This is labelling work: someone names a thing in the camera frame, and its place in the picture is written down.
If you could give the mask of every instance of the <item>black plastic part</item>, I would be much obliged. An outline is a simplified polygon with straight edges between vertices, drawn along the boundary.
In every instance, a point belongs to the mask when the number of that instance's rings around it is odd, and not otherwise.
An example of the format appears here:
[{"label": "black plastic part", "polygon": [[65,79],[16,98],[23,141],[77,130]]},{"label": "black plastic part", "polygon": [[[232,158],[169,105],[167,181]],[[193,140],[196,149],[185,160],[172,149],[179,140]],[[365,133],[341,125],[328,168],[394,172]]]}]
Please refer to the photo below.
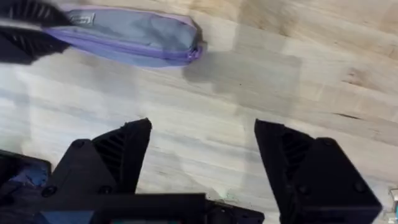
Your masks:
[{"label": "black plastic part", "polygon": [[43,27],[71,25],[64,13],[55,6],[38,0],[1,0],[0,17]]},{"label": "black plastic part", "polygon": [[62,53],[69,44],[38,31],[0,28],[0,62],[31,64],[42,56]]},{"label": "black plastic part", "polygon": [[[2,0],[0,17],[42,27],[70,25],[62,12],[42,1]],[[35,30],[0,27],[0,47],[0,62],[28,65],[42,56],[62,53],[69,44]]]},{"label": "black plastic part", "polygon": [[[51,164],[47,161],[0,150],[1,224],[34,223],[42,184],[50,173]],[[40,181],[34,185],[33,179]]]},{"label": "black plastic part", "polygon": [[264,214],[246,208],[207,200],[206,220],[214,224],[257,224],[263,223]]},{"label": "black plastic part", "polygon": [[205,194],[59,195],[44,202],[40,216],[51,224],[59,220],[71,224],[110,224],[116,220],[203,224],[205,199]]},{"label": "black plastic part", "polygon": [[96,152],[118,184],[119,193],[136,191],[151,129],[150,121],[142,119],[93,139]]},{"label": "black plastic part", "polygon": [[370,224],[382,207],[337,142],[256,121],[281,224]]}]

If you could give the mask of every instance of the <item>screw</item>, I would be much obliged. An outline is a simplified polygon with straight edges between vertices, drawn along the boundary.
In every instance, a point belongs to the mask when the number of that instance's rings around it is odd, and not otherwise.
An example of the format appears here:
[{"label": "screw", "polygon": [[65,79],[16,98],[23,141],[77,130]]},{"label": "screw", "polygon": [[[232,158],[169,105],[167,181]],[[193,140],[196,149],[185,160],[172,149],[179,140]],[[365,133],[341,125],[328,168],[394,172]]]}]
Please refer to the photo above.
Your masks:
[{"label": "screw", "polygon": [[57,192],[57,187],[56,186],[49,186],[43,189],[42,191],[42,196],[43,197],[50,197],[53,194],[55,194]]},{"label": "screw", "polygon": [[364,193],[366,191],[366,186],[361,181],[357,181],[354,184],[354,189],[358,193]]},{"label": "screw", "polygon": [[72,142],[72,147],[80,148],[85,144],[83,140],[76,140]]},{"label": "screw", "polygon": [[110,187],[110,186],[101,186],[99,189],[98,189],[98,193],[99,194],[110,194],[112,192],[112,187]]}]

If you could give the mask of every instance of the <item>pencil case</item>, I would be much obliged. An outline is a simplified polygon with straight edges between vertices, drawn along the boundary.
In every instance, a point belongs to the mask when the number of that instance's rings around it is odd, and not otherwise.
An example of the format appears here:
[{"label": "pencil case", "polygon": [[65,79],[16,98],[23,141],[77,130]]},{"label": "pencil case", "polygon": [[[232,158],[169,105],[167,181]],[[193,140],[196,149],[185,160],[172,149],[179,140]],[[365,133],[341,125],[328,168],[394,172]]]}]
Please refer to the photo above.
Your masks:
[{"label": "pencil case", "polygon": [[143,67],[184,66],[202,53],[187,16],[105,6],[61,6],[72,26],[44,32],[86,52]]}]

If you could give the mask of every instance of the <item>purple zipper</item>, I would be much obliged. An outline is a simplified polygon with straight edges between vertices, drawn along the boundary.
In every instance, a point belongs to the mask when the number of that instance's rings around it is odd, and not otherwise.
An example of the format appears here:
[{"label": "purple zipper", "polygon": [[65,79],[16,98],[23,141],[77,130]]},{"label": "purple zipper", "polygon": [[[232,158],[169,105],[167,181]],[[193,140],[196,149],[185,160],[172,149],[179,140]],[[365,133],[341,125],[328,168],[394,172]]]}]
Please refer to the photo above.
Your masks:
[{"label": "purple zipper", "polygon": [[45,32],[61,40],[62,37],[65,37],[67,39],[82,40],[85,42],[100,44],[105,47],[111,47],[112,49],[117,48],[118,50],[125,53],[155,57],[155,58],[171,59],[171,60],[184,60],[191,62],[193,60],[200,58],[200,55],[203,50],[201,46],[196,46],[190,48],[189,50],[187,50],[187,52],[163,52],[160,50],[150,50],[150,49],[144,49],[142,47],[120,44],[115,41],[108,41],[92,37],[89,38],[81,34],[66,34],[62,31],[55,29],[45,29]]}]

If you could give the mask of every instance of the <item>wooden table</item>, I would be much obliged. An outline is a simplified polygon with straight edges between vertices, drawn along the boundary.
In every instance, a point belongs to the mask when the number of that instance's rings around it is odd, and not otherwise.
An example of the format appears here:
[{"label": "wooden table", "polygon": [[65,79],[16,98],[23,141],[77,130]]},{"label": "wooden table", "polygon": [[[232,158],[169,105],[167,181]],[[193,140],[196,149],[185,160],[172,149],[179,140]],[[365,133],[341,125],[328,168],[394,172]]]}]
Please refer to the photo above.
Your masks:
[{"label": "wooden table", "polygon": [[207,53],[187,68],[137,68],[73,49],[2,64],[0,148],[57,165],[74,139],[148,117],[139,192],[206,192],[278,223],[254,139],[259,118],[335,138],[391,208],[397,0],[75,2],[189,14]]}]

